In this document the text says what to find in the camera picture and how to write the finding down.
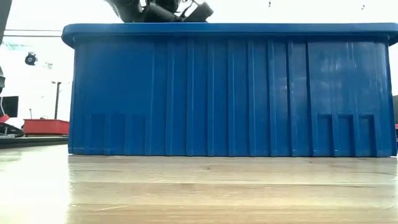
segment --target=plastic bin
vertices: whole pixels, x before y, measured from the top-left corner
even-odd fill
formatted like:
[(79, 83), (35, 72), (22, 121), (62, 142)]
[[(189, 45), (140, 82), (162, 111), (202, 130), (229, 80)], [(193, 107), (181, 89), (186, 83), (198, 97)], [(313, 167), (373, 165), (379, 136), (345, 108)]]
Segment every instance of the plastic bin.
[(68, 134), (69, 122), (56, 119), (25, 119), (25, 134)]
[(73, 24), (69, 152), (397, 154), (397, 24)]

